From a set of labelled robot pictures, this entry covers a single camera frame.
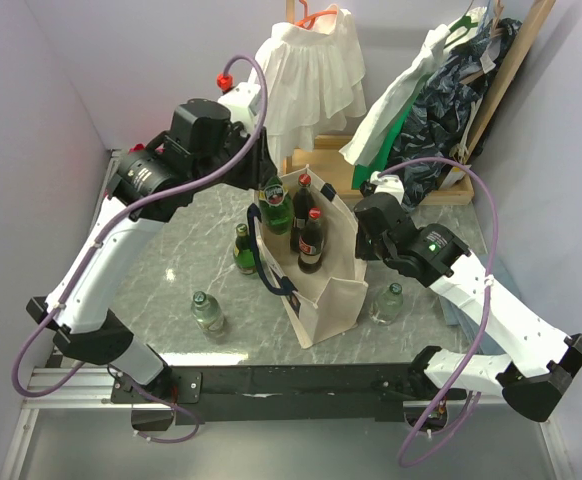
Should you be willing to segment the beige canvas tote bag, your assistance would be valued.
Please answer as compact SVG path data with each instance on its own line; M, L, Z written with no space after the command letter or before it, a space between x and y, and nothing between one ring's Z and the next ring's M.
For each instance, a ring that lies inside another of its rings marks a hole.
M266 224L262 193L247 210L247 225L258 275L281 299L300 346L308 349L357 325L368 284L367 262L355 255L357 221L333 186L304 167L281 177L285 198L298 192L304 174L320 211L321 239L301 240L294 251L289 231L277 234Z

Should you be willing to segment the small cola bottle red cap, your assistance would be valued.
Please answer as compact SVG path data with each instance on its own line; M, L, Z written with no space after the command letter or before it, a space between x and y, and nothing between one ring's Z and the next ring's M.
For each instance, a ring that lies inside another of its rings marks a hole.
M298 266L307 274L317 272L322 263L325 245L326 228L323 223L322 211L314 207L309 211L309 218L299 239Z

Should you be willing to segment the large cola bottle red cap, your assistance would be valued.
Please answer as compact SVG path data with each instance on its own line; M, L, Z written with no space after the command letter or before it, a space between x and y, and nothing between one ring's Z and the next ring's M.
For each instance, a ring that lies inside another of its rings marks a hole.
M303 173L298 178L298 190L293 197L294 218L292 223L290 248L298 253L300 234L309 218L309 211L316 206L311 193L311 176Z

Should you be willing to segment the green glass bottle labelled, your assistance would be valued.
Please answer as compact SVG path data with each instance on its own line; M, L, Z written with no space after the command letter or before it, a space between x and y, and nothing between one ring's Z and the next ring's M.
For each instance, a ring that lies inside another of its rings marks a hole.
M259 209L263 224L275 235L284 235L292 227L293 202L282 180L274 175L259 190Z

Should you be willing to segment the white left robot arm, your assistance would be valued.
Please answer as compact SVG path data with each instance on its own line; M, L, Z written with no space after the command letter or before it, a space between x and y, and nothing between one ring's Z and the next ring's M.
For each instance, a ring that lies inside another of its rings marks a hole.
M120 156L96 224L60 284L27 311L55 346L80 363L112 365L147 401L171 388L168 366L110 306L133 260L195 194L226 184L255 190L276 174L267 147L266 105L192 99L168 130Z

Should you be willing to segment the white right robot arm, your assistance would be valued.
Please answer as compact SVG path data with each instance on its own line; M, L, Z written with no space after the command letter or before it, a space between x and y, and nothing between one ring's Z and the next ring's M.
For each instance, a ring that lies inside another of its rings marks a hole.
M517 413L546 421L582 368L582 334L551 326L500 282L447 227L416 226L398 199L374 193L354 208L358 242L368 256L448 300L503 350L500 355L423 349L409 367L409 385L431 398L445 384L500 396Z

